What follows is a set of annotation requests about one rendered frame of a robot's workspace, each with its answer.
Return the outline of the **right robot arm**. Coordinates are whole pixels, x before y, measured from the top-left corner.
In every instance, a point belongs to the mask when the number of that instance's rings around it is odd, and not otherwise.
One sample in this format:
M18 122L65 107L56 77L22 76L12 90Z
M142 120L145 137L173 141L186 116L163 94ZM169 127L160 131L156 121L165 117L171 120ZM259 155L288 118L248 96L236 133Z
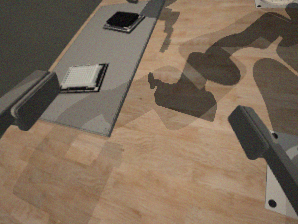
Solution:
M261 1L270 5L287 5L292 3L294 0L261 0Z

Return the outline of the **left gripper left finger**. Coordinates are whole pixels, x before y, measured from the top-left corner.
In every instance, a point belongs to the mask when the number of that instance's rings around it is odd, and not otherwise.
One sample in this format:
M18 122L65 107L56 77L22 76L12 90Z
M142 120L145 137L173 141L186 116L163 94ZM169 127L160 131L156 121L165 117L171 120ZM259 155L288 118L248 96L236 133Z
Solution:
M0 136L10 125L30 130L60 92L55 72L34 71L0 98Z

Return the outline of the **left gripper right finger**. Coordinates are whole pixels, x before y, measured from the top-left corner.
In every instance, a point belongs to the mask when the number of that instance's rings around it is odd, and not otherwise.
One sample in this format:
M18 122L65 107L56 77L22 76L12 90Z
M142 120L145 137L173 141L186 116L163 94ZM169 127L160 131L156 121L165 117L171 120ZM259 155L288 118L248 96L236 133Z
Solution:
M250 160L264 158L298 216L298 169L251 107L238 105L228 121Z

